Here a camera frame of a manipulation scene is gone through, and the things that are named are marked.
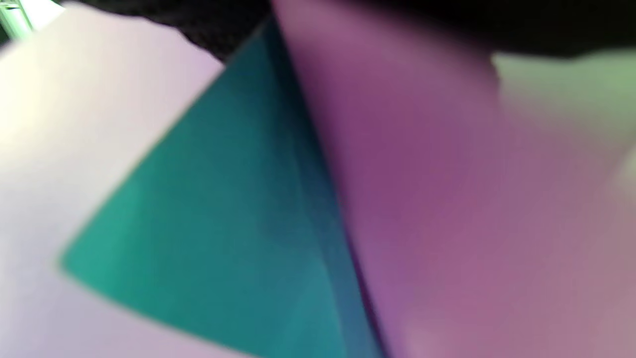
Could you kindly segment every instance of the paper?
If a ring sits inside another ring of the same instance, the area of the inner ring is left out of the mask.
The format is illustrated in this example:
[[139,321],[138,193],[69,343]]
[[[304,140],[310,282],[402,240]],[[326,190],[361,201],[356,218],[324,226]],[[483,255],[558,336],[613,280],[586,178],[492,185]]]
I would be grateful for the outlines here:
[[379,356],[273,24],[114,193],[64,266],[116,302],[249,354]]
[[636,354],[623,153],[500,111],[460,41],[273,3],[392,358]]

